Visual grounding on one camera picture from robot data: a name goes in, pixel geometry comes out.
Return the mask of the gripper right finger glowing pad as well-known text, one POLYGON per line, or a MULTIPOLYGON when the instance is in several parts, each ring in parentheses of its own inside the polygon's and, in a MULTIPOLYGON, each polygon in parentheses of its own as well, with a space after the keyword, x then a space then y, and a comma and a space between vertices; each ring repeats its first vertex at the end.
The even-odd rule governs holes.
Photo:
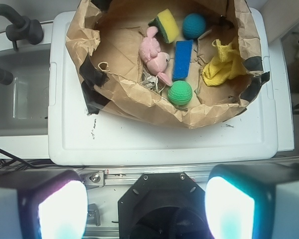
POLYGON ((299 239, 299 163, 216 165, 205 212, 216 239, 299 239))

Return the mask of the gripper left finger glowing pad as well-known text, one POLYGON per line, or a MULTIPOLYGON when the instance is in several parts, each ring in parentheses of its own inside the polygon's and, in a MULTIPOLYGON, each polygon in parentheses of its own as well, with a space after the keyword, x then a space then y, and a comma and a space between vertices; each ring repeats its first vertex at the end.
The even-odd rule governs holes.
POLYGON ((0 170, 0 239, 81 239, 87 213, 73 170, 0 170))

